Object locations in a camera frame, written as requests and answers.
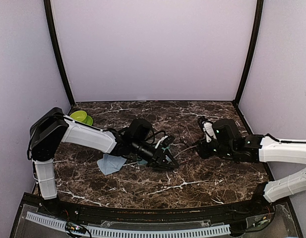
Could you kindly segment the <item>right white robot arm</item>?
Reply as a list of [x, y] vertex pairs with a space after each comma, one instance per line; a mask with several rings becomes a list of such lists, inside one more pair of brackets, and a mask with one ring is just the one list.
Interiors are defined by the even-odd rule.
[[[217, 156], [236, 163], [284, 162], [306, 165], [306, 140], [288, 141], [270, 134], [249, 135], [227, 141], [204, 138], [193, 144], [202, 159]], [[247, 205], [247, 211], [258, 215], [267, 203], [306, 190], [306, 167], [285, 178], [259, 184]]]

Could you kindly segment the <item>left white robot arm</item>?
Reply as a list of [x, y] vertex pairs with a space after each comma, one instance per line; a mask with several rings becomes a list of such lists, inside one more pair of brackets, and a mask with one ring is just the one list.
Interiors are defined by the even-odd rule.
[[153, 126], [145, 119], [134, 119], [121, 130], [99, 129], [63, 114], [55, 107], [42, 116], [30, 128], [27, 157], [34, 164], [36, 181], [45, 200], [44, 207], [53, 216], [64, 212], [64, 205], [56, 198], [57, 188], [53, 160], [61, 143], [73, 143], [99, 150], [112, 156], [134, 154], [147, 161], [155, 170], [172, 171], [179, 167], [168, 146], [174, 137], [165, 134], [158, 142], [148, 143]]

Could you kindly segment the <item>teal glasses case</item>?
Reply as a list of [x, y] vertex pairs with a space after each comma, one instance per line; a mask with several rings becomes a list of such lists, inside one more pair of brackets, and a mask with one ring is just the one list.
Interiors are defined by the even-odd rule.
[[[166, 148], [162, 148], [163, 149], [163, 151], [169, 151], [169, 146], [168, 147], [166, 147]], [[136, 160], [137, 160], [137, 164], [140, 166], [140, 165], [147, 165], [147, 161], [146, 160], [144, 160], [144, 159], [142, 159], [142, 158], [136, 158]]]

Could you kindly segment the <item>pink frame sunglasses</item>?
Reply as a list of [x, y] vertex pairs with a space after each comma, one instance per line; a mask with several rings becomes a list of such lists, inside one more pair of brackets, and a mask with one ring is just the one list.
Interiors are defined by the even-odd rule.
[[184, 153], [185, 151], [188, 151], [188, 150], [191, 150], [191, 149], [195, 149], [196, 147], [197, 147], [197, 146], [194, 145], [194, 146], [190, 146], [190, 147], [188, 147], [188, 148], [186, 148], [186, 149], [183, 149], [183, 150], [181, 150], [178, 154], [176, 154], [176, 155], [174, 156], [174, 158], [177, 158], [180, 154]]

